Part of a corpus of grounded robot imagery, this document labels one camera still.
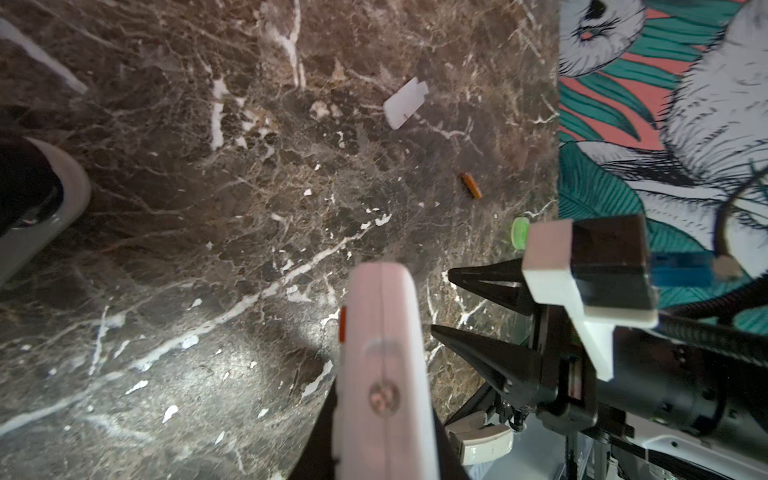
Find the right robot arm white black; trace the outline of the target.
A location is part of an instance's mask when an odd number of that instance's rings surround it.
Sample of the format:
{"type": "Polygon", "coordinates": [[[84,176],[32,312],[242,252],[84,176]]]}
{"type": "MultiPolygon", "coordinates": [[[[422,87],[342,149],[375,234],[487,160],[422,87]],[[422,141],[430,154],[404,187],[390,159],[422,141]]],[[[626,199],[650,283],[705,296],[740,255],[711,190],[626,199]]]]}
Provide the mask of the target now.
{"type": "Polygon", "coordinates": [[[521,258],[451,269],[448,280],[528,316],[527,345],[433,326],[482,377],[450,419],[459,453],[522,432],[528,417],[565,439],[565,475],[580,477],[577,441],[595,444],[593,475],[611,447],[686,479],[767,475],[767,340],[732,326],[767,303],[759,277],[719,297],[662,309],[663,286],[732,279],[740,267],[717,210],[714,250],[653,254],[642,215],[558,220],[528,231],[521,258]]]}

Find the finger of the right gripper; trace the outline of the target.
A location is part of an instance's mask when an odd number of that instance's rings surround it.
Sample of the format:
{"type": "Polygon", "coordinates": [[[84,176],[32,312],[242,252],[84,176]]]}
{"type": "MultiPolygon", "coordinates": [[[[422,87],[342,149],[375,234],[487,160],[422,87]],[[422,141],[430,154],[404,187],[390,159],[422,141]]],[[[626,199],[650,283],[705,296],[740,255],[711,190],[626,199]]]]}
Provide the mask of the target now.
{"type": "Polygon", "coordinates": [[[542,357],[535,350],[443,325],[432,325],[430,331],[463,358],[504,403],[533,408],[542,402],[542,357]]]}
{"type": "Polygon", "coordinates": [[[522,272],[523,259],[476,267],[452,268],[448,280],[453,285],[524,316],[536,312],[536,304],[522,272]]]}

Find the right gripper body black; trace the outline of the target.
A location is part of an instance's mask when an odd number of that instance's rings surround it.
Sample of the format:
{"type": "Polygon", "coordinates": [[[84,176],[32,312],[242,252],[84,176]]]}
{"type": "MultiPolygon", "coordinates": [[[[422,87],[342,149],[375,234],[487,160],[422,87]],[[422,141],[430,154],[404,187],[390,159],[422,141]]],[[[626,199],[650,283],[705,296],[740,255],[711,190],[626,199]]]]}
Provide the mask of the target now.
{"type": "Polygon", "coordinates": [[[596,373],[564,308],[543,306],[532,344],[541,356],[536,416],[544,426],[567,435],[595,426],[596,373]]]}

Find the white battery cover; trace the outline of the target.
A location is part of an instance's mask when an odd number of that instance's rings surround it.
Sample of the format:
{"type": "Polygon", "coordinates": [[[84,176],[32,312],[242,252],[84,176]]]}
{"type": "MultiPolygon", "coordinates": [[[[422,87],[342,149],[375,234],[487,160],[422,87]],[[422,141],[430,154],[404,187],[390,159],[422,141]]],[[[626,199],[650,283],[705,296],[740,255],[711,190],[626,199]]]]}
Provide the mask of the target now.
{"type": "Polygon", "coordinates": [[[413,77],[383,104],[383,112],[388,125],[398,130],[424,104],[429,93],[425,81],[413,77]]]}

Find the white remote control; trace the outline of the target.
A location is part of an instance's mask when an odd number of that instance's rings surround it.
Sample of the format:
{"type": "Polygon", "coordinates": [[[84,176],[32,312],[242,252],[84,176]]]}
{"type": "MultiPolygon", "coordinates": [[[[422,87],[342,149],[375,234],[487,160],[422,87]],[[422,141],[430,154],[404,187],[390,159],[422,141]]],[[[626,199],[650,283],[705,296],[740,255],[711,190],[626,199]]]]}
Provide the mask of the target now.
{"type": "Polygon", "coordinates": [[[422,323],[404,266],[363,263],[352,270],[340,342],[336,478],[439,478],[422,323]]]}

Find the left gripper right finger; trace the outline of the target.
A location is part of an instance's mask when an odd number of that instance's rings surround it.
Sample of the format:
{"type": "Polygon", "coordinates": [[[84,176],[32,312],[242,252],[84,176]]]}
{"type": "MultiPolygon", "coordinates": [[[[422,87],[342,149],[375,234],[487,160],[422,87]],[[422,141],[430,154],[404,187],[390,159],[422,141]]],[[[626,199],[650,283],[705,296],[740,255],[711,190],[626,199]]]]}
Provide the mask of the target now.
{"type": "Polygon", "coordinates": [[[445,426],[436,413],[433,414],[436,449],[440,480],[470,480],[448,438],[445,426]]]}

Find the orange battery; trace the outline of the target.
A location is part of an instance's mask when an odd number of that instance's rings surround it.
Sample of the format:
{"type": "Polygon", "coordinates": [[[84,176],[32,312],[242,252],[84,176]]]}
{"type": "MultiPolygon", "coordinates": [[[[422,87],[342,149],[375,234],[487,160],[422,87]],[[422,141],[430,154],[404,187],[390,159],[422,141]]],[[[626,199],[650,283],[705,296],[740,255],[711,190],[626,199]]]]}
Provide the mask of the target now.
{"type": "Polygon", "coordinates": [[[461,173],[460,178],[473,199],[480,200],[483,198],[483,193],[479,187],[479,184],[471,173],[461,173]]]}

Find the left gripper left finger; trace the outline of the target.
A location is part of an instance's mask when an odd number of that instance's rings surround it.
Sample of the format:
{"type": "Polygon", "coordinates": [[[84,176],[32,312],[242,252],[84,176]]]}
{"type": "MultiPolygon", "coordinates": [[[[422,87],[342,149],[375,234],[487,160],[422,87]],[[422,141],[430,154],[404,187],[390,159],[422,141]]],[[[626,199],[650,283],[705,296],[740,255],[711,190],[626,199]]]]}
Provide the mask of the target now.
{"type": "Polygon", "coordinates": [[[289,480],[334,480],[332,455],[333,416],[336,408],[336,384],[333,383],[289,480]]]}

